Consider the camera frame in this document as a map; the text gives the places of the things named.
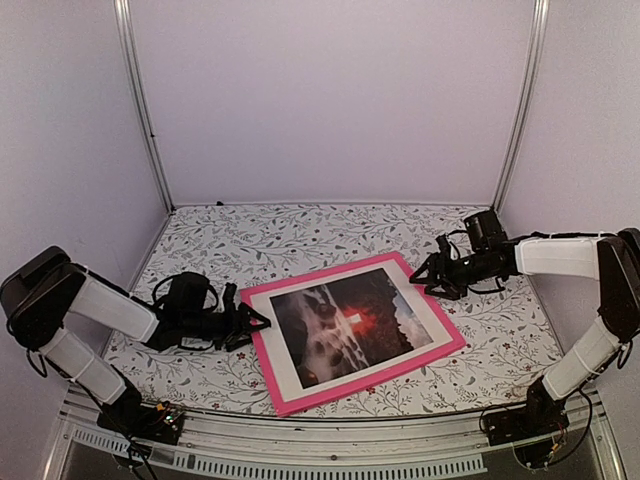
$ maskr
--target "white wall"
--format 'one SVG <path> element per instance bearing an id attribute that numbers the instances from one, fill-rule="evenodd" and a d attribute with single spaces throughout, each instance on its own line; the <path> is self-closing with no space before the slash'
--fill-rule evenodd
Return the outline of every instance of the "white wall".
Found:
<path id="1" fill-rule="evenodd" d="M 540 75 L 503 219 L 510 234 L 640 227 L 640 3 L 552 2 Z M 595 282 L 539 278 L 569 348 Z M 640 478 L 640 351 L 598 380 L 629 478 Z"/>
<path id="2" fill-rule="evenodd" d="M 163 212 L 112 2 L 0 2 L 0 45 L 0 280 L 58 244 L 126 285 Z M 77 327 L 104 342 L 104 329 Z M 66 387 L 2 330 L 0 478 L 35 479 Z"/>
<path id="3" fill-rule="evenodd" d="M 176 203 L 490 203 L 533 6 L 132 2 Z"/>

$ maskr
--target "black camera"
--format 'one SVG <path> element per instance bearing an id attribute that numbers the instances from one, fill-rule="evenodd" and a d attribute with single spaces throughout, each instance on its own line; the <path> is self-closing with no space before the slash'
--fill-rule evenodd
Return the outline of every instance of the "black camera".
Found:
<path id="1" fill-rule="evenodd" d="M 518 275 L 514 242 L 510 242 L 493 209 L 476 213 L 464 220 L 465 230 L 454 230 L 436 238 L 439 252 L 432 253 L 409 278 L 411 283 L 425 285 L 425 293 L 448 300 L 459 300 L 468 290 L 475 293 L 497 293 L 504 290 L 500 279 Z M 466 234 L 472 255 L 462 257 L 449 241 L 449 236 Z M 452 250 L 457 253 L 453 259 Z M 469 285 L 495 277 L 496 288 L 474 290 Z"/>

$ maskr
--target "framed photo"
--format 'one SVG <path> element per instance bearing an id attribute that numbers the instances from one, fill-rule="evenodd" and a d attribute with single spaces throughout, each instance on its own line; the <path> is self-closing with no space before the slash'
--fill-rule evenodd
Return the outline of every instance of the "framed photo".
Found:
<path id="1" fill-rule="evenodd" d="M 246 289 L 244 302 L 272 320 L 254 334 L 278 416 L 391 380 L 466 341 L 435 299 L 409 283 L 389 253 Z"/>

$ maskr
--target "patterned tablecloth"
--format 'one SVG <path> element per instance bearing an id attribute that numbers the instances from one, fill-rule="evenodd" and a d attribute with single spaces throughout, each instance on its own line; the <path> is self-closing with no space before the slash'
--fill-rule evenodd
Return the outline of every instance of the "patterned tablecloth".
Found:
<path id="1" fill-rule="evenodd" d="M 135 294 L 184 270 L 218 291 L 399 251 L 412 267 L 437 249 L 437 235 L 463 228 L 476 207 L 257 205 L 184 207 L 147 265 Z M 442 307 L 467 340 L 461 351 L 367 391 L 300 413 L 373 417 L 443 413 L 524 398 L 526 386 L 560 357 L 528 282 L 500 294 L 471 294 Z M 115 333 L 105 353 L 149 399 L 200 409 L 274 415 L 253 346 L 232 353 L 151 351 Z"/>

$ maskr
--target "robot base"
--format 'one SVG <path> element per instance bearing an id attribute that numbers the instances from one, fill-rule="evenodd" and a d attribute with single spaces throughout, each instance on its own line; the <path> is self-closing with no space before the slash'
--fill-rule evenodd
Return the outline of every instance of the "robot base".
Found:
<path id="1" fill-rule="evenodd" d="M 527 438 L 537 437 L 558 431 L 560 427 L 566 429 L 569 426 L 567 414 L 559 411 L 545 418 L 544 422 L 531 428 L 530 420 L 524 408 L 509 411 L 500 411 L 483 416 L 483 429 L 489 439 L 489 445 L 502 445 L 518 442 Z"/>
<path id="2" fill-rule="evenodd" d="M 155 409 L 153 407 L 139 407 L 140 416 L 153 415 Z M 111 430 L 116 433 L 122 434 L 123 429 L 118 428 L 113 424 L 111 419 L 104 413 L 101 413 L 98 417 L 98 426 L 106 430 Z M 182 435 L 182 428 L 184 427 L 184 416 L 181 415 L 171 425 L 167 425 L 164 422 L 157 425 L 148 425 L 147 428 L 139 429 L 138 431 L 128 432 L 130 436 L 134 438 L 141 438 L 144 440 L 151 440 L 153 442 L 165 443 L 167 445 L 177 445 L 180 435 Z"/>

